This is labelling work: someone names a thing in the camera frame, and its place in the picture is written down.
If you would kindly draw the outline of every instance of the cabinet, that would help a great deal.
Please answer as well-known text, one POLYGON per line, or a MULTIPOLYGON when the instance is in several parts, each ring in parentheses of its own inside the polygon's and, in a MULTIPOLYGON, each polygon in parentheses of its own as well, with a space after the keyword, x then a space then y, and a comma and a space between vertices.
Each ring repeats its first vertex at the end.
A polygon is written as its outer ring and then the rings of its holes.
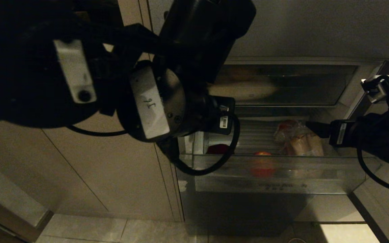
POLYGON ((40 129, 0 121, 0 171, 54 212, 106 211, 40 129))
MULTIPOLYGON (((77 126, 101 132, 122 129, 116 116, 100 114, 77 126)), ((107 209, 96 215, 174 220, 153 143, 129 135, 91 137, 66 128, 44 131, 107 209)))

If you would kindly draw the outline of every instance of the black cable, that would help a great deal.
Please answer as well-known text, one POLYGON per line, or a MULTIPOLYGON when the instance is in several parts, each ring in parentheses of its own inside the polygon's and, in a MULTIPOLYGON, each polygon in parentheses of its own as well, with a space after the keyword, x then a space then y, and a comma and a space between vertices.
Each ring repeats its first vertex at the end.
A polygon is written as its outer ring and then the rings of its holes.
POLYGON ((75 127, 73 125, 66 126, 68 129, 71 131, 75 131, 80 134, 84 135, 89 135, 89 136, 94 136, 94 137, 114 137, 114 136, 119 136, 123 134, 127 134, 127 131, 113 131, 113 132, 96 132, 96 131, 87 131, 84 129, 80 129, 78 127, 75 127))
POLYGON ((389 189, 389 183, 383 181, 381 178, 379 178, 375 174, 373 174, 373 172, 370 171, 370 169, 367 167, 366 163, 364 162, 363 152, 362 152, 363 140, 364 140, 364 136, 363 136, 363 134, 360 134, 360 136, 358 137, 358 143, 357 143, 357 155, 358 155, 358 162, 360 162, 361 168, 363 168, 364 172, 367 175, 369 175, 369 177, 372 178, 375 182, 377 182, 381 186, 384 186, 384 187, 389 189))
POLYGON ((229 148, 222 155, 222 157, 219 159, 219 161, 217 163, 212 165, 210 168, 196 170, 196 169, 190 168, 188 165, 186 165, 184 162, 182 162, 178 157, 169 158, 170 162, 172 162, 180 171, 182 171, 185 174, 191 175, 191 176, 207 175, 211 172, 218 170, 221 166, 223 166, 227 162, 227 160, 230 158, 230 156, 233 154, 233 151, 235 151, 236 144, 238 143, 238 139, 239 139, 240 125, 239 125, 238 117, 236 117, 235 114, 230 113, 230 112, 223 112, 222 115, 232 118, 232 120, 233 120, 233 137, 232 137, 232 142, 230 143, 229 148))

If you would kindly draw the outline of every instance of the plastic bag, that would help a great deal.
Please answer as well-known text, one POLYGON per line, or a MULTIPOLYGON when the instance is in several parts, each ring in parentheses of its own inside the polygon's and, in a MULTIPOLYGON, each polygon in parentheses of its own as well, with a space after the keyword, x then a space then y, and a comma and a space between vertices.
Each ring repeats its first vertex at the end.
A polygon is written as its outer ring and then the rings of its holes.
POLYGON ((297 120, 279 124, 274 140, 282 143, 283 154, 296 156, 324 156, 321 138, 297 120))

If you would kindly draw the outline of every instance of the crisper drawer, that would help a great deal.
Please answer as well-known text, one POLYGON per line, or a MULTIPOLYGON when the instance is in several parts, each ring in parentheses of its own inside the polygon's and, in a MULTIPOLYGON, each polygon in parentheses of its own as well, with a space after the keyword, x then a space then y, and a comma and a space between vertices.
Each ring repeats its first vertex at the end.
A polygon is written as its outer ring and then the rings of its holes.
POLYGON ((210 95, 238 106, 333 106, 351 81, 354 65, 224 65, 210 95))
MULTIPOLYGON (((221 155, 185 155, 193 168, 210 167, 221 155)), ((376 171, 376 158, 364 158, 376 171)), ((230 157, 217 171, 195 177, 196 192, 348 194, 366 180, 355 157, 230 157)))

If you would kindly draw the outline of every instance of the white label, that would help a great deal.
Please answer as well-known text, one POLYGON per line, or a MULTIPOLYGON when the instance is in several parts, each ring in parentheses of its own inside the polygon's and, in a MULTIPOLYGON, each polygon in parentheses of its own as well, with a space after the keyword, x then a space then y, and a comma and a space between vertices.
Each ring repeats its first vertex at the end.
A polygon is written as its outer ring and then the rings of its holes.
POLYGON ((220 117, 220 128, 221 129, 227 129, 227 116, 220 117))
POLYGON ((96 101, 96 91, 83 54, 82 42, 73 40, 70 43, 64 43, 61 40, 54 40, 54 45, 74 103, 83 104, 96 101), (80 100, 79 92, 81 91, 88 92, 91 99, 86 102, 80 100))
POLYGON ((150 139, 167 134, 170 128, 151 67, 135 72, 130 85, 145 137, 150 139))
POLYGON ((346 132, 347 123, 343 123, 340 126, 340 130, 338 131, 337 144, 343 143, 344 133, 346 132))

